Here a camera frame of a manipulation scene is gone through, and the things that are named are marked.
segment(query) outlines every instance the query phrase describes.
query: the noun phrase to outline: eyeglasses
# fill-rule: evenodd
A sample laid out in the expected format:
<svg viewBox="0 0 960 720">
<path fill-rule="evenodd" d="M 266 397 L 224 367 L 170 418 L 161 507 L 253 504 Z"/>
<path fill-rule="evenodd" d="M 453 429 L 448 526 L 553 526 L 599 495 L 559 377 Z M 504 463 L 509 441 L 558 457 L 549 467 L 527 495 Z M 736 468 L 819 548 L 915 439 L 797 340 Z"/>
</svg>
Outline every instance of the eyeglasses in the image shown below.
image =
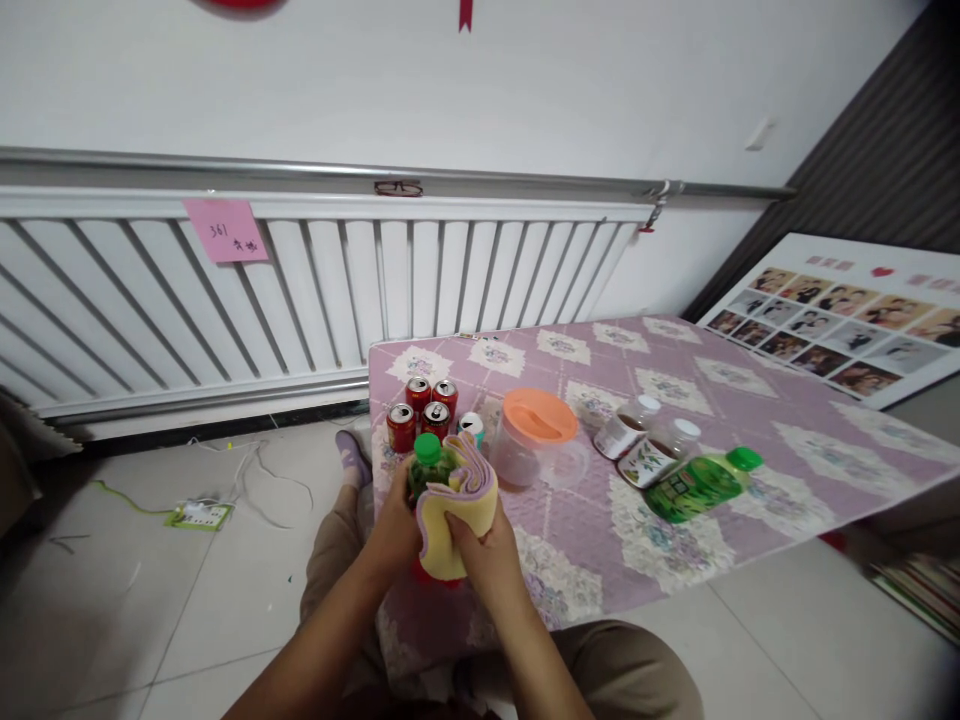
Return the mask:
<svg viewBox="0 0 960 720">
<path fill-rule="evenodd" d="M 423 188 L 419 180 L 400 180 L 375 182 L 374 192 L 389 197 L 423 197 Z"/>
</svg>

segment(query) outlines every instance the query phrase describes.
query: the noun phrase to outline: green bottle cap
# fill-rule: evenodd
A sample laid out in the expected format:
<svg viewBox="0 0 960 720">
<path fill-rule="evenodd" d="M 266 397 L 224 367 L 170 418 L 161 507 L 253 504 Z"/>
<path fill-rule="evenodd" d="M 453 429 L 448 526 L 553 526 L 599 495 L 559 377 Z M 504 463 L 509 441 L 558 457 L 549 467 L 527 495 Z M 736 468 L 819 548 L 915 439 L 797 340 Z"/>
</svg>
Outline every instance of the green bottle cap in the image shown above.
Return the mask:
<svg viewBox="0 0 960 720">
<path fill-rule="evenodd" d="M 436 465 L 440 462 L 440 438 L 433 433 L 423 433 L 413 444 L 413 451 L 421 465 Z"/>
<path fill-rule="evenodd" d="M 750 448 L 734 448 L 727 453 L 730 464 L 741 470 L 750 472 L 763 465 L 763 458 Z"/>
</svg>

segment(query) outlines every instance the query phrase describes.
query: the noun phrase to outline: green bottle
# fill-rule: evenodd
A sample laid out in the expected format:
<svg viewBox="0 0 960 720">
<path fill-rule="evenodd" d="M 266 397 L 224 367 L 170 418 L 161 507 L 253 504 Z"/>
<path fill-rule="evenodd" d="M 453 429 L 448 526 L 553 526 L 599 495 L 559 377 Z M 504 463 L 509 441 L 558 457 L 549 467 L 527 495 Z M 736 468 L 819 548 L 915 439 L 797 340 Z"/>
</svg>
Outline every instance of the green bottle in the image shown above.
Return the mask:
<svg viewBox="0 0 960 720">
<path fill-rule="evenodd" d="M 746 447 L 726 455 L 699 455 L 656 483 L 643 499 L 667 522 L 686 522 L 746 490 L 750 471 L 761 465 L 763 458 Z"/>
<path fill-rule="evenodd" d="M 407 483 L 410 485 L 410 505 L 414 506 L 427 489 L 427 483 L 447 485 L 450 473 L 457 469 L 457 461 L 450 450 L 440 445 L 432 433 L 423 433 L 413 444 L 416 460 L 410 465 Z"/>
</svg>

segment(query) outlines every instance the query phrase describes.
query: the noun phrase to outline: hand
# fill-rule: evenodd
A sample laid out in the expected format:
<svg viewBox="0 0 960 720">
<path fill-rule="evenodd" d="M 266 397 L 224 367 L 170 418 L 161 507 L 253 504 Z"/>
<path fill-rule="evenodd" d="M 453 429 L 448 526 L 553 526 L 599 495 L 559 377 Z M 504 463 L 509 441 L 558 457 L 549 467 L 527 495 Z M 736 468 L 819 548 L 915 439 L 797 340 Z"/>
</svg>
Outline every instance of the hand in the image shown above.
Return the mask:
<svg viewBox="0 0 960 720">
<path fill-rule="evenodd" d="M 394 473 L 390 493 L 363 548 L 377 571 L 388 574 L 391 580 L 410 568 L 422 545 L 417 518 L 407 507 L 407 471 L 414 458 L 411 454 Z"/>
<path fill-rule="evenodd" d="M 513 527 L 503 512 L 503 502 L 497 497 L 497 511 L 490 532 L 482 538 L 456 515 L 446 513 L 453 541 L 460 550 L 467 575 L 487 610 L 497 619 L 529 603 L 530 595 L 520 569 L 520 555 Z"/>
</svg>

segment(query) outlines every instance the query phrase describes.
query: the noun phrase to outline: person's left hand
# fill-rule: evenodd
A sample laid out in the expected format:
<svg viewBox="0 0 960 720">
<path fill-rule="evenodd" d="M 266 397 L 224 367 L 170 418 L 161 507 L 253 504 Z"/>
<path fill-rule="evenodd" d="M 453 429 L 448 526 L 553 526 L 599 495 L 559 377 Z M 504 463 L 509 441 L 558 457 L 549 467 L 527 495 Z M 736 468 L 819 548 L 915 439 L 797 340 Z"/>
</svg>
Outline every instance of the person's left hand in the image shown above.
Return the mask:
<svg viewBox="0 0 960 720">
<path fill-rule="evenodd" d="M 364 547 L 364 554 L 370 557 L 370 561 L 391 578 L 410 568 L 422 544 L 417 518 L 407 507 L 407 472 L 414 458 L 411 453 L 394 473 L 390 494 Z"/>
</svg>

